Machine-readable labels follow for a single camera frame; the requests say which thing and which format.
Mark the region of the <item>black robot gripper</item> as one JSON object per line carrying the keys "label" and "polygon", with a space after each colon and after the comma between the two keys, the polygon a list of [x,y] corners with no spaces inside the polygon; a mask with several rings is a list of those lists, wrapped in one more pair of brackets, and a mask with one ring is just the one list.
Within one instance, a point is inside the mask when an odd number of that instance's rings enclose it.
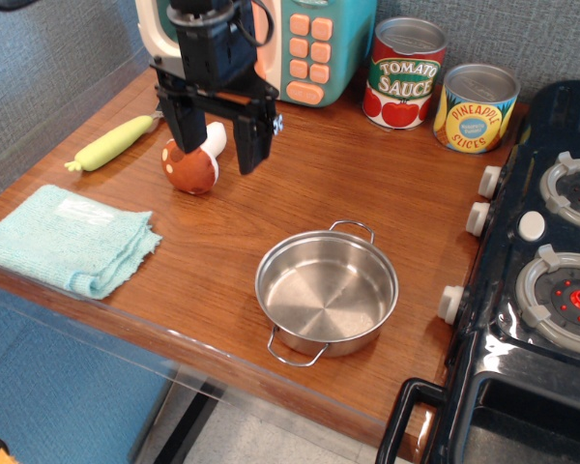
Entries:
{"label": "black robot gripper", "polygon": [[159,107],[185,153],[207,139],[205,115],[233,122],[239,170],[250,174],[265,160],[282,129],[278,90],[255,71],[257,48],[250,4],[170,4],[176,41],[149,31],[151,66],[157,70]]}

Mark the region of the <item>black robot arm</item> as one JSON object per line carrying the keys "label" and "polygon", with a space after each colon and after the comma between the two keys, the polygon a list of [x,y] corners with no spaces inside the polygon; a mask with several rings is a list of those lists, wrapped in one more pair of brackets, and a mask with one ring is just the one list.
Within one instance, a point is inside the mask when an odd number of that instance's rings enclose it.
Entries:
{"label": "black robot arm", "polygon": [[282,129],[279,91],[255,70],[257,48],[251,1],[171,1],[167,16],[177,32],[178,62],[156,53],[160,109],[179,148],[188,153],[207,139],[205,115],[233,123],[240,172],[251,173],[270,153]]}

